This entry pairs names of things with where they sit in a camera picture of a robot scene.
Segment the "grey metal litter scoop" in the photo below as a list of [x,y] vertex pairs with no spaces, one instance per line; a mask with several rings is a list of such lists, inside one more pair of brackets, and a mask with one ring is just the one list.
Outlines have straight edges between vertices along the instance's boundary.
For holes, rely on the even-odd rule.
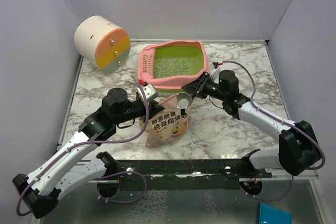
[[177,108],[180,110],[187,109],[193,104],[193,98],[186,92],[180,92],[176,96]]

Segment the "orange cat litter bag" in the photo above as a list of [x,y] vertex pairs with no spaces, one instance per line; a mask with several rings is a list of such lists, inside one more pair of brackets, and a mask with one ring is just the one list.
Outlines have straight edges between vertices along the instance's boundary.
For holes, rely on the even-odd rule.
[[181,114],[177,108],[177,94],[166,98],[159,105],[164,110],[149,119],[145,129],[147,148],[161,147],[179,140],[187,132],[191,120],[189,109]]

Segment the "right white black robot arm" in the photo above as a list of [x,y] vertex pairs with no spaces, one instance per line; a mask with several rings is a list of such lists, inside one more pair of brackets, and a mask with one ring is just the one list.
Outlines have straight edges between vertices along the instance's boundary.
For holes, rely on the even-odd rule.
[[250,123],[277,140],[272,150],[256,150],[247,154],[241,164],[246,177],[254,177],[261,169],[283,169],[297,176],[323,158],[311,125],[283,119],[257,107],[239,91],[239,81],[231,70],[222,70],[218,82],[210,74],[182,86],[193,97],[213,97],[222,102],[224,111],[232,117]]

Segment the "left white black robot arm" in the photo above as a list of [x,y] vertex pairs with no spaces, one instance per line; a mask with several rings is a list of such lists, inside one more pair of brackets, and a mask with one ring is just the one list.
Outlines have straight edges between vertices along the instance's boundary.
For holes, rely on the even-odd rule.
[[102,99],[101,107],[85,118],[78,131],[57,153],[27,175],[16,175],[12,183],[19,193],[16,212],[25,203],[29,213],[40,219],[55,209],[59,201],[77,187],[91,181],[118,177],[117,161],[108,153],[99,153],[85,166],[77,163],[101,144],[111,143],[120,124],[142,118],[144,124],[164,107],[155,98],[158,92],[151,84],[139,85],[136,99],[130,101],[122,88],[113,88]]

